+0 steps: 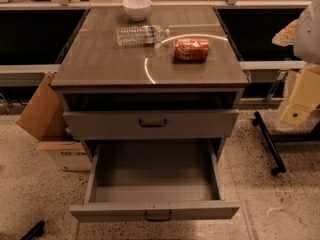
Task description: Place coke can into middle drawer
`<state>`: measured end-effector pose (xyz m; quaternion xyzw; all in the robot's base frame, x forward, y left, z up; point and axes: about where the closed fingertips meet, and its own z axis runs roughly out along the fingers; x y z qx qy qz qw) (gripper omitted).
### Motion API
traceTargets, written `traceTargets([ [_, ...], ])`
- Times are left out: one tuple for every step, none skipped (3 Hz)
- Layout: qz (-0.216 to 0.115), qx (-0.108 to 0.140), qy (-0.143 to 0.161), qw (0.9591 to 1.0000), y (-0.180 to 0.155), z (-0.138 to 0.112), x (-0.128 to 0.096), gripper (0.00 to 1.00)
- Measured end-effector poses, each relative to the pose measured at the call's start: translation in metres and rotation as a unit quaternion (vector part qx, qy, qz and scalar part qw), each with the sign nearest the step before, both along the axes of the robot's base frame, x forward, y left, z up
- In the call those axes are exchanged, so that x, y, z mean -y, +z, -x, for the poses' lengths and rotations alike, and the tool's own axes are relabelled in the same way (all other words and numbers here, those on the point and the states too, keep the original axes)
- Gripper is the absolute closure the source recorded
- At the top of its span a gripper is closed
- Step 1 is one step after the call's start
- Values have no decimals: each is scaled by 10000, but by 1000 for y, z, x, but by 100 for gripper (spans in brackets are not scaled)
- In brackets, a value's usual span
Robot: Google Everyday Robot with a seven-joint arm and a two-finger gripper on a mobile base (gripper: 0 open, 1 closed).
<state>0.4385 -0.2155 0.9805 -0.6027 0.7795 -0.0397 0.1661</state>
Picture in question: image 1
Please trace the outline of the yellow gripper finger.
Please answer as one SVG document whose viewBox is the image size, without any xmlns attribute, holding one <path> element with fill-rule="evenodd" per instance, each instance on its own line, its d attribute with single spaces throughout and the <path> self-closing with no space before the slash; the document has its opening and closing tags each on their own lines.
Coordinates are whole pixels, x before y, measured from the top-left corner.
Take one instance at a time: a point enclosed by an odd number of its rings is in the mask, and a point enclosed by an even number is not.
<svg viewBox="0 0 320 240">
<path fill-rule="evenodd" d="M 297 20 L 290 22 L 272 38 L 272 43 L 281 47 L 293 45 L 295 40 L 296 25 Z"/>
<path fill-rule="evenodd" d="M 280 120 L 298 126 L 320 105 L 320 65 L 307 65 L 295 75 L 295 83 Z"/>
</svg>

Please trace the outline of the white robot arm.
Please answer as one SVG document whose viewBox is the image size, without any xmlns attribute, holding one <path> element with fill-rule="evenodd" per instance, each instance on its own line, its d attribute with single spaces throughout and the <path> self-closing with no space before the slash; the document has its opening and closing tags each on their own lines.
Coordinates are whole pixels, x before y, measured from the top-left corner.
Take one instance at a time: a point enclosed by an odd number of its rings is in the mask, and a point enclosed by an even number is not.
<svg viewBox="0 0 320 240">
<path fill-rule="evenodd" d="M 298 126 L 320 105 L 320 0 L 313 0 L 300 14 L 278 32 L 272 43 L 293 46 L 294 56 L 306 62 L 296 74 L 280 120 Z"/>
</svg>

